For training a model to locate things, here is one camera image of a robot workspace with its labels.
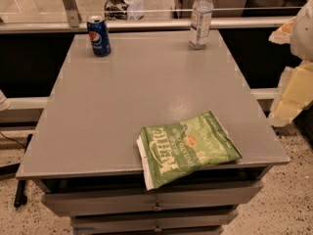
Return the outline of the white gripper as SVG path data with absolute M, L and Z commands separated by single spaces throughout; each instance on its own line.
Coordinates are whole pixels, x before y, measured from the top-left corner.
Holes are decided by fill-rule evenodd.
M 273 31 L 268 40 L 276 44 L 291 44 L 291 53 L 303 61 L 313 61 L 313 0 Z M 269 122 L 281 127 L 291 123 L 313 101 L 313 63 L 295 69 L 285 67 L 274 101 L 270 108 Z

